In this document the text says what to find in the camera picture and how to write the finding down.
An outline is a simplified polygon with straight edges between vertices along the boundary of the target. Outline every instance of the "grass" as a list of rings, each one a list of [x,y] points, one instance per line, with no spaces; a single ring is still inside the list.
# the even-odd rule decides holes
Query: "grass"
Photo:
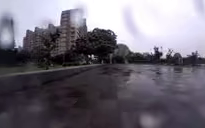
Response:
[[[50,69],[62,68],[60,65],[56,65],[54,67],[50,67]],[[34,64],[27,64],[23,66],[15,66],[15,67],[0,67],[0,75],[6,75],[11,73],[22,73],[22,72],[31,72],[31,71],[40,71],[45,70],[44,68],[39,68]]]

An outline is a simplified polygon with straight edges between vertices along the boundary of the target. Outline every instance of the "tall apartment building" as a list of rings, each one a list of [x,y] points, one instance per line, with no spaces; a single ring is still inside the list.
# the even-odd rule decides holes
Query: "tall apartment building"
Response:
[[[59,29],[61,34],[59,40],[56,42],[56,48],[52,51],[53,56],[64,54],[72,45],[75,45],[75,40],[78,37],[87,33],[86,19],[82,18],[81,10],[79,9],[63,11],[60,26],[49,24],[47,29],[36,27],[34,32],[27,30],[23,40],[24,49],[31,51],[36,46],[43,47],[41,35],[55,29]]]

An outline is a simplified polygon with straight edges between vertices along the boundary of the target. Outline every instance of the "asphalt road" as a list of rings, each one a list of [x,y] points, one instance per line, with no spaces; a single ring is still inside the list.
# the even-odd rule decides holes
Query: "asphalt road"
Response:
[[[106,65],[1,95],[0,128],[205,128],[205,68]]]

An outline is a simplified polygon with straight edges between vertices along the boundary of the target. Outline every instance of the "overcast sky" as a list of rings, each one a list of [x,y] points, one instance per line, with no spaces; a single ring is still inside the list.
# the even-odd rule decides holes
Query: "overcast sky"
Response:
[[[59,25],[63,10],[83,7],[88,29],[111,29],[133,51],[173,48],[183,55],[205,55],[205,0],[0,0],[0,16],[15,19],[16,42],[27,29]]]

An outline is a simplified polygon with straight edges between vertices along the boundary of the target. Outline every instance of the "green tree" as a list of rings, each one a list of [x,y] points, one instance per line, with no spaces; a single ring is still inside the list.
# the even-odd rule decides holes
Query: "green tree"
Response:
[[[91,36],[89,36],[90,42],[94,43],[95,46],[94,54],[103,60],[110,53],[113,53],[115,48],[117,48],[117,36],[111,30],[104,30],[95,28]]]
[[[103,60],[114,52],[117,44],[116,37],[111,30],[95,28],[86,36],[78,38],[73,49],[79,54],[84,54],[86,60],[88,55],[96,55],[99,60]]]
[[[56,42],[60,37],[59,29],[55,31],[48,31],[40,35],[40,38],[43,43],[43,47],[37,46],[32,51],[32,56],[40,66],[45,67],[46,70],[49,69],[49,66],[52,64],[51,53],[56,47]]]
[[[154,47],[154,61],[155,62],[159,62],[160,58],[163,56],[163,53],[160,52],[158,47]]]

